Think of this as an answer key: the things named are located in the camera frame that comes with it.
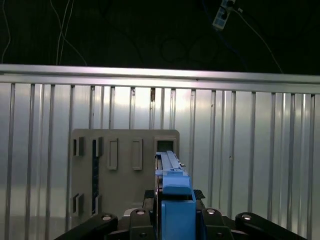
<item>screw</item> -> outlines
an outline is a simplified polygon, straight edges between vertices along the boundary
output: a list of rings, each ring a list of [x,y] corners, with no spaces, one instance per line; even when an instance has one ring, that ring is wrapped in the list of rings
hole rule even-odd
[[[242,218],[244,218],[247,221],[250,221],[252,217],[250,215],[248,215],[248,214],[243,214]]]
[[[213,215],[213,214],[216,213],[215,210],[213,210],[213,209],[208,209],[206,212],[207,212],[208,214],[211,214],[211,215]]]
[[[138,214],[138,215],[143,215],[143,214],[145,214],[145,211],[143,211],[143,210],[138,210],[138,211],[136,212],[136,214]]]
[[[102,220],[103,221],[109,221],[109,220],[111,220],[111,216],[110,215],[105,215],[105,216],[103,216],[103,218],[102,218]]]

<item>metal panel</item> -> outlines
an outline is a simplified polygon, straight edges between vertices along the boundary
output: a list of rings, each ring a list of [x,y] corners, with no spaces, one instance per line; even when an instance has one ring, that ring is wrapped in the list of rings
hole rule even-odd
[[[252,149],[252,108],[253,94],[237,91],[235,96],[235,128],[234,128],[234,158],[232,181],[232,211],[234,218],[238,213],[248,211],[249,180]]]
[[[110,128],[110,94],[111,89],[109,86],[104,86],[102,88],[102,128],[103,129],[109,129]]]
[[[88,95],[88,90],[81,89],[81,94],[77,95],[75,89],[75,99],[80,98],[84,94],[84,98]],[[68,138],[70,126],[70,93],[71,88],[68,85],[56,85],[54,87],[53,97],[51,102],[53,104],[50,129],[49,131],[49,150],[48,150],[48,186],[47,194],[49,194],[49,239],[54,239],[65,232],[66,229],[66,212],[67,212],[67,186],[68,186]],[[80,103],[85,106],[86,102],[81,98]],[[86,110],[81,114],[83,121],[88,119]],[[88,125],[85,122],[81,123],[82,126]]]
[[[137,87],[134,96],[133,129],[149,129],[151,88]]]
[[[91,100],[92,90],[90,86],[75,86],[73,90],[72,127],[74,129],[88,129],[92,127]]]
[[[271,220],[287,226],[291,96],[275,94]]]
[[[308,213],[311,215],[312,239],[320,237],[320,174],[317,171],[320,169],[320,94],[315,96],[314,100],[314,134],[313,134],[313,178],[312,178],[312,195],[311,204]]]
[[[180,160],[207,206],[230,217],[253,210],[320,238],[319,76],[27,65],[0,72],[0,237],[50,239],[70,227],[68,138],[72,129],[102,127],[177,129]]]
[[[36,234],[38,239],[45,239],[46,230],[48,231],[48,225],[46,224],[47,218],[47,201],[49,195],[48,189],[48,166],[49,166],[49,132],[50,132],[50,116],[52,112],[51,96],[52,87],[50,85],[43,86],[43,102],[42,102],[42,115],[41,115],[41,133],[39,145],[39,158],[40,165],[38,166],[38,206],[36,209]]]
[[[215,93],[215,108],[214,108],[214,142],[213,142],[213,173],[212,182],[212,206],[221,208],[220,205],[220,189],[222,178],[222,136],[223,136],[223,99],[224,93],[216,91]]]
[[[27,204],[26,208],[26,235],[30,239],[36,239],[37,236],[37,209],[39,205],[39,178],[40,176],[40,146],[41,146],[41,131],[42,131],[42,114],[43,114],[43,98],[44,86],[37,84],[34,86],[34,101],[33,101],[33,131],[32,131],[32,149],[31,159],[28,166],[29,182],[27,182]]]
[[[0,239],[5,238],[11,84],[0,83]]]
[[[172,99],[173,94],[170,88],[165,88],[163,91],[162,129],[172,129],[172,102],[175,101],[175,99]]]
[[[210,132],[211,132],[211,98],[212,91],[197,90],[195,92],[194,152],[192,183],[194,189],[201,189],[208,196]]]
[[[291,161],[291,185],[289,194],[291,205],[289,205],[289,228],[298,233],[299,208],[300,208],[300,166],[301,166],[301,145],[302,145],[302,94],[294,96],[294,132],[293,132],[293,156]]]
[[[30,96],[30,84],[15,85],[9,239],[24,238],[26,230]]]
[[[309,162],[310,162],[310,123],[311,123],[311,95],[302,95],[302,123],[301,123],[301,158],[300,158],[300,192],[298,212],[298,234],[307,237],[308,222],[308,194],[309,194]]]
[[[130,87],[115,87],[114,112],[110,116],[114,129],[129,129],[130,125]]]
[[[93,117],[93,129],[102,129],[103,124],[103,104],[104,104],[104,87],[95,86],[91,88],[93,90],[92,94],[92,117]]]
[[[162,88],[155,89],[154,96],[154,129],[162,129],[163,125],[163,96],[164,90]]]
[[[252,167],[252,206],[251,211],[263,218],[268,217],[270,174],[272,177],[271,151],[273,139],[272,118],[274,117],[273,96],[271,93],[257,92],[255,96],[254,153]]]
[[[176,89],[175,97],[175,129],[180,133],[180,145],[189,146],[191,140],[191,90]],[[190,172],[192,166],[189,148],[181,148],[179,158],[181,162],[185,164],[186,171]]]
[[[235,139],[235,93],[222,93],[222,136],[221,136],[221,187],[219,208],[231,217],[232,204],[232,159]]]

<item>dark background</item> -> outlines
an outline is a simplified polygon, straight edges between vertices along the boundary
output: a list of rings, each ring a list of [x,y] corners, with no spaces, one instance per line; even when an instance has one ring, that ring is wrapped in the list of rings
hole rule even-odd
[[[67,2],[52,0],[61,22]],[[214,19],[221,1],[205,2]],[[260,24],[259,28],[244,16],[265,38],[285,73],[320,75],[319,0],[237,0],[236,4]],[[4,63],[55,65],[60,27],[50,0],[6,0],[5,11],[11,43]],[[2,54],[8,41],[2,12],[0,31]],[[279,73],[266,46],[235,13],[221,35],[240,53],[249,72]],[[201,0],[74,0],[66,39],[88,66],[246,71],[212,29]],[[65,43],[61,65],[84,62]]]

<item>black plastic part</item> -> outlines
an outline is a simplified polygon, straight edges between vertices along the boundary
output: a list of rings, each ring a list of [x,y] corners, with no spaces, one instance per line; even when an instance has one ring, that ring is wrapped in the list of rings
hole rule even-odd
[[[140,208],[130,214],[130,240],[156,240],[149,211]]]
[[[110,217],[110,219],[103,220],[105,216]],[[55,240],[103,240],[105,235],[117,229],[117,225],[118,218],[115,215],[110,213],[100,213],[67,231]]]
[[[202,239],[213,240],[234,240],[233,234],[229,227],[225,226],[225,222],[221,213],[212,208],[205,208],[201,211],[203,220]]]
[[[235,216],[236,228],[249,234],[251,238],[270,240],[306,240],[305,238],[251,212]]]
[[[106,240],[129,240],[130,238],[129,235],[129,230],[125,229],[125,230],[117,230],[117,231],[113,231],[111,233],[109,233],[106,236]]]

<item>cable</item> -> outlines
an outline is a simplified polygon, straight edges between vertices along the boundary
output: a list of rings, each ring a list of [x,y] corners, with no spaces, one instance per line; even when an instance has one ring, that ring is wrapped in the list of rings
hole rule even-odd
[[[8,47],[9,47],[9,45],[11,43],[11,34],[10,34],[10,28],[9,28],[9,24],[8,24],[8,19],[7,19],[7,16],[6,16],[5,3],[6,3],[6,0],[3,0],[2,12],[3,12],[3,16],[4,16],[5,26],[6,26],[6,29],[8,31],[9,40],[8,40],[8,43],[6,44],[6,46],[5,46],[4,50],[3,50],[2,56],[1,56],[1,63],[2,64],[4,63],[4,57],[5,57],[6,51],[7,51]]]
[[[212,63],[213,60],[217,57],[216,51],[214,52],[214,54],[212,55],[212,57],[211,57],[211,59],[209,61],[201,61],[201,60],[193,59],[191,57],[191,51],[192,51],[193,47],[199,42],[199,40],[201,40],[201,39],[203,39],[205,37],[210,37],[214,41],[216,41],[216,38],[214,38],[211,34],[203,34],[203,35],[200,35],[200,36],[196,37],[191,42],[191,44],[189,46],[186,46],[180,39],[178,39],[176,37],[168,37],[168,38],[164,39],[161,42],[161,44],[159,45],[160,57],[162,58],[162,60],[164,60],[165,62],[170,63],[170,64],[175,64],[175,63],[179,63],[179,62],[182,62],[182,61],[186,61],[187,63],[194,62],[194,63],[197,63],[197,64],[201,65],[204,68],[208,68],[210,63]],[[177,57],[175,57],[173,59],[168,59],[168,58],[165,57],[164,49],[166,47],[166,44],[170,43],[170,42],[177,43],[183,48],[182,56],[177,56]]]
[[[62,29],[64,29],[65,18],[66,18],[66,14],[67,14],[67,10],[68,10],[69,3],[70,3],[70,0],[68,0],[68,2],[66,3],[66,6],[65,6],[64,15],[63,15],[63,20],[62,20],[62,26],[61,26]],[[57,48],[56,48],[55,65],[58,65],[60,39],[61,39],[61,31],[60,31],[59,39],[58,39],[58,46],[57,46]]]
[[[61,22],[60,22],[59,15],[58,15],[58,13],[57,13],[57,11],[56,11],[53,3],[52,3],[52,0],[50,0],[50,4],[51,4],[51,7],[52,7],[52,9],[53,9],[53,11],[54,11],[54,13],[55,13],[55,15],[56,15],[56,18],[58,19],[58,23],[59,23],[59,27],[60,27],[60,32],[61,32],[61,36],[62,36],[63,40],[79,55],[79,57],[83,60],[84,64],[85,64],[86,66],[88,66],[86,60],[85,60],[84,57],[80,54],[80,52],[78,52],[78,50],[66,39],[66,37],[65,37],[65,35],[64,35],[64,33],[63,33],[63,30],[62,30],[62,26],[61,26]]]
[[[70,15],[69,15],[68,22],[66,23],[66,29],[65,29],[65,33],[64,33],[64,36],[66,36],[66,37],[67,37],[68,27],[69,27],[71,15],[72,15],[72,10],[74,9],[74,3],[75,3],[75,0],[72,0]],[[62,58],[62,53],[63,53],[63,51],[64,51],[64,45],[65,45],[65,42],[63,41],[63,42],[62,42],[62,47],[61,47],[59,65],[61,64],[61,58]]]
[[[218,30],[212,25],[213,20],[208,12],[208,9],[205,5],[205,1],[202,0],[202,6],[204,8],[205,14],[210,22],[211,27],[213,28],[213,30],[216,32],[216,34],[219,36],[220,40],[224,43],[224,45],[226,46],[226,48],[228,48],[230,51],[232,51],[241,61],[242,65],[244,66],[245,70],[248,72],[248,67],[246,64],[246,61],[243,59],[243,57],[240,55],[240,53],[235,50],[225,39],[224,37],[218,32]]]
[[[102,8],[101,8],[101,5],[100,5],[100,2],[101,0],[98,0],[97,3],[98,3],[98,10],[99,10],[99,13],[100,15],[102,16],[102,18],[106,21],[106,23],[109,25],[109,27],[111,27],[114,31],[122,34],[131,44],[132,46],[135,48],[136,50],[136,53],[139,57],[139,60],[140,62],[143,64],[144,63],[144,59],[142,57],[142,54],[137,46],[137,44],[135,43],[135,41],[125,32],[125,31],[122,31],[121,29],[119,29],[118,27],[116,27],[115,25],[113,25],[109,20],[108,18],[106,17],[106,14],[108,13],[108,10],[109,8],[111,7],[112,5],[112,1],[109,0],[107,1],[107,6],[104,8],[104,10],[102,11]]]
[[[270,47],[268,46],[268,44],[266,43],[266,41],[262,38],[262,36],[260,36],[260,34],[257,33],[257,31],[244,19],[244,17],[241,15],[240,12],[238,12],[238,11],[236,11],[236,10],[233,10],[233,12],[235,12],[235,13],[244,21],[244,23],[245,23],[249,28],[251,28],[251,30],[262,40],[262,42],[264,43],[264,45],[266,46],[266,48],[269,50],[269,52],[270,52],[270,54],[271,54],[271,56],[272,56],[275,64],[278,66],[280,72],[283,74],[284,71],[282,71],[282,69],[281,69],[279,63],[277,62],[274,54],[272,53]]]
[[[313,31],[315,28],[317,28],[318,26],[320,26],[320,24],[313,26],[311,29],[306,30],[308,24],[310,23],[312,16],[314,14],[314,12],[318,9],[318,7],[320,6],[320,1],[318,1],[318,3],[316,5],[313,6],[312,10],[310,11],[310,14],[308,15],[306,21],[304,22],[303,26],[301,27],[301,30],[290,37],[280,37],[280,36],[272,36],[266,33],[266,31],[264,30],[264,28],[262,27],[262,25],[258,22],[258,20],[252,16],[249,12],[247,12],[246,10],[242,10],[242,15],[249,17],[259,28],[260,32],[267,37],[268,39],[272,39],[275,41],[284,41],[284,42],[288,42],[288,41],[296,41],[299,38],[303,37],[304,35],[308,34],[309,32]]]

